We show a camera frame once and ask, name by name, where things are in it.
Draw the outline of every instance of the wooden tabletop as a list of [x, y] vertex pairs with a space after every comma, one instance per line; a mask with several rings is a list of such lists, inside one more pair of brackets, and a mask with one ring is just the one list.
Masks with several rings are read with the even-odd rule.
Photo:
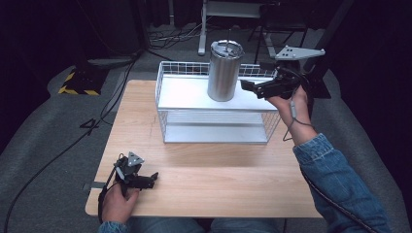
[[[280, 122], [267, 145], [164, 144], [154, 81], [130, 81], [122, 97], [95, 181], [107, 181], [119, 154], [146, 161], [140, 176], [159, 172], [153, 189], [140, 192], [134, 216], [321, 217], [314, 207]], [[97, 216], [101, 189], [86, 212]]]

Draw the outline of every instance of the stainless steel tumbler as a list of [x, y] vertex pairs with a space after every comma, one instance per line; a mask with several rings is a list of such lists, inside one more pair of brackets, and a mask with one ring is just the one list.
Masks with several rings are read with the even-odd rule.
[[216, 101], [229, 101], [234, 96], [243, 48], [234, 41], [212, 43], [207, 93]]

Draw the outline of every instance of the hand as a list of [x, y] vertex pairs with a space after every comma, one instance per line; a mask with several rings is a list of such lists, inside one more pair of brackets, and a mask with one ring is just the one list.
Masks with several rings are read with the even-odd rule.
[[[293, 122], [291, 101], [294, 102], [294, 108], [296, 112], [296, 119], [299, 122]], [[269, 103], [274, 105], [279, 110], [279, 115], [282, 121], [289, 128], [295, 145], [303, 144], [310, 139], [316, 137], [318, 133], [313, 129], [311, 125], [309, 112], [308, 112], [308, 97], [305, 90], [300, 86], [293, 97], [285, 100], [279, 96], [270, 97], [267, 99]]]
[[285, 125], [290, 126], [292, 124], [292, 110], [291, 110], [291, 101], [294, 102], [294, 107], [296, 109], [296, 118], [299, 121], [310, 123], [309, 112], [308, 112], [308, 98], [303, 87], [300, 86], [294, 96], [290, 99], [283, 99], [280, 96], [274, 96], [267, 99], [269, 103], [274, 105], [281, 115], [282, 121]]
[[128, 190], [126, 197], [123, 197], [120, 184], [113, 184], [103, 202], [103, 221], [116, 221], [126, 224], [133, 212], [138, 196], [139, 190], [134, 188]]

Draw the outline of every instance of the dark curtain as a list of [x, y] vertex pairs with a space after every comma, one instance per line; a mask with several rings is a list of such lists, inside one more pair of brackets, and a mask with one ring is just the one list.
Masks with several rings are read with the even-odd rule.
[[162, 24], [170, 24], [170, 12], [168, 0], [147, 0], [148, 22], [151, 22], [154, 27], [159, 27]]
[[296, 5], [308, 17], [309, 28], [317, 30], [327, 28], [342, 2], [343, 0], [317, 0], [297, 2]]
[[176, 27], [184, 27], [186, 24], [201, 23], [202, 0], [173, 0], [173, 16]]
[[0, 45], [0, 152], [50, 97], [50, 79], [79, 63], [69, 50], [85, 51], [87, 58], [107, 54], [76, 1], [1, 0]]

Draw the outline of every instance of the denim sleeve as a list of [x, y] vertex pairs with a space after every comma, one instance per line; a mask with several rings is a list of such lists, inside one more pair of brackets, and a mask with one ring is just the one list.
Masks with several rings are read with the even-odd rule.
[[[386, 213], [349, 165], [345, 156], [319, 134], [293, 148], [302, 171], [328, 198], [357, 216], [376, 232], [391, 232]], [[311, 188], [315, 207], [325, 218], [327, 232], [364, 232], [357, 223], [330, 206]]]
[[127, 233], [127, 226], [116, 221], [104, 221], [100, 227], [98, 233]]

